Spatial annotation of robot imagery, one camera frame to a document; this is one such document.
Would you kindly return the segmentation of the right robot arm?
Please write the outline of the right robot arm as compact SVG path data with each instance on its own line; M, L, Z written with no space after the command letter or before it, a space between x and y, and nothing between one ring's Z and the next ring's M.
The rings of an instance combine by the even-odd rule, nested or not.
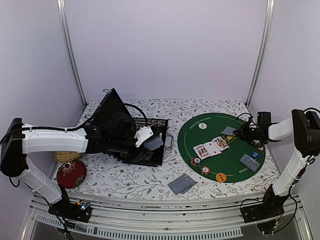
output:
M290 117L279 122L272 122L269 111L259 111L256 122L250 115L233 134L241 141L259 148L292 137L290 159L279 178L265 192L264 203L258 208L262 218L269 218L278 210L276 201L285 201L290 196L294 185L320 154L320 111L314 107L293 109Z

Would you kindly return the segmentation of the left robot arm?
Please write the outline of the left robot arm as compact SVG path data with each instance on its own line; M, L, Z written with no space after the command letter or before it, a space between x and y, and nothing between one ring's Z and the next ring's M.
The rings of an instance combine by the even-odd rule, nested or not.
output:
M143 143L154 136L150 126L137 128L126 113L116 112L106 119L92 116L83 124L72 127L34 126L15 118L0 141L0 170L17 178L34 192L41 194L63 216L74 213L74 205L63 198L62 188L49 180L28 158L37 152L75 152L80 154L124 155L139 160L150 154Z

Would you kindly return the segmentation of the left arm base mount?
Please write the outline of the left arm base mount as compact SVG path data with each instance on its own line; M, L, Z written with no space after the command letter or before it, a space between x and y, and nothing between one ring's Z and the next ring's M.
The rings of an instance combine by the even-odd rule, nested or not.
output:
M76 203L72 203L69 200L61 199L57 203L49 204L48 213L63 219L88 223L91 218L92 210L90 203L87 201L80 200Z

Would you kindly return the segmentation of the purple black chip stack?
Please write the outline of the purple black chip stack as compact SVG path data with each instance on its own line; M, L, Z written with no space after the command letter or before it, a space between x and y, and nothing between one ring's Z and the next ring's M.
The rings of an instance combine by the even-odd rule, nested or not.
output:
M190 159L190 163L192 166L199 166L201 164L202 160L199 157L193 157Z

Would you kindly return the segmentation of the white dealer button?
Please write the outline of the white dealer button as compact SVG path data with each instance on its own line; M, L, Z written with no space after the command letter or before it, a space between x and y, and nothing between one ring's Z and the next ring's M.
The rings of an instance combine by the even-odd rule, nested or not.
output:
M201 130L205 130L208 126L207 126L206 123L200 122L200 123L198 124L198 127L199 127Z

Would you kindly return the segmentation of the black poker chip case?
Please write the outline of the black poker chip case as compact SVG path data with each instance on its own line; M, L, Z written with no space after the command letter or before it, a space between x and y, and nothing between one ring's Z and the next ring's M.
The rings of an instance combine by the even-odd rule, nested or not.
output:
M115 89L106 93L85 121L86 154L107 154L125 164L160 167L163 164L169 121L133 117Z

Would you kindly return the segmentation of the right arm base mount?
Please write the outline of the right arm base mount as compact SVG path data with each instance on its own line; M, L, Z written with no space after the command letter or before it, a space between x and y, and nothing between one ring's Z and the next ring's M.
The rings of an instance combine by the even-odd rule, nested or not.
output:
M257 230L263 235L272 235L276 232L283 220L283 207L264 206L258 198L244 199L239 207L245 224L256 222Z

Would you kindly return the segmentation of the small red chip stack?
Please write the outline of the small red chip stack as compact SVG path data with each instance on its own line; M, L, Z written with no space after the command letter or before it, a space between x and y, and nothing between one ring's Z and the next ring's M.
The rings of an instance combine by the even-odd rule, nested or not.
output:
M265 148L263 146L257 148L260 152L264 152Z

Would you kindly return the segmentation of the orange big blind button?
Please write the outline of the orange big blind button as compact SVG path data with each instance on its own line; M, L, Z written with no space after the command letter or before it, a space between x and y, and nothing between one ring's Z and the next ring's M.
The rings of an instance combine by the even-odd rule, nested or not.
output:
M215 178L216 178L216 181L219 183L225 183L227 181L227 176L222 172L217 173Z

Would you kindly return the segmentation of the blue playing card deck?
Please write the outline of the blue playing card deck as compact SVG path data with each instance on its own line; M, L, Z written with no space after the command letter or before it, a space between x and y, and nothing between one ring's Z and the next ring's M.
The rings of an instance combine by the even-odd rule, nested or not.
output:
M161 146L164 145L164 142L160 136L153 137L151 139L146 140L144 143L144 147L150 151L154 151Z

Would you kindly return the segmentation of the blue small blind button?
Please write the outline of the blue small blind button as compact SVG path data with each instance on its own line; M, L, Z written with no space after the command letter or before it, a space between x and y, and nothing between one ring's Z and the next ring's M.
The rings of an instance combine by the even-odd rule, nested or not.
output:
M258 159L260 157L260 154L256 151L252 151L250 156L253 158L253 159Z

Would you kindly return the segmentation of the dealt card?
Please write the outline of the dealt card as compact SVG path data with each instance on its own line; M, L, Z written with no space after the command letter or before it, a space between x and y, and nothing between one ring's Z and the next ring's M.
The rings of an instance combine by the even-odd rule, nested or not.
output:
M246 167L248 167L253 172L255 172L260 166L259 162L249 158L243 159L240 162L243 163Z
M196 185L198 182L195 181L193 178L190 176L185 177L185 188L181 192L181 194L185 194L188 190L190 190L194 185Z
M254 160L247 154L244 154L239 161L246 166L251 165L254 162Z
M177 179L169 182L168 187L175 195L181 194L186 187L186 176L181 175Z

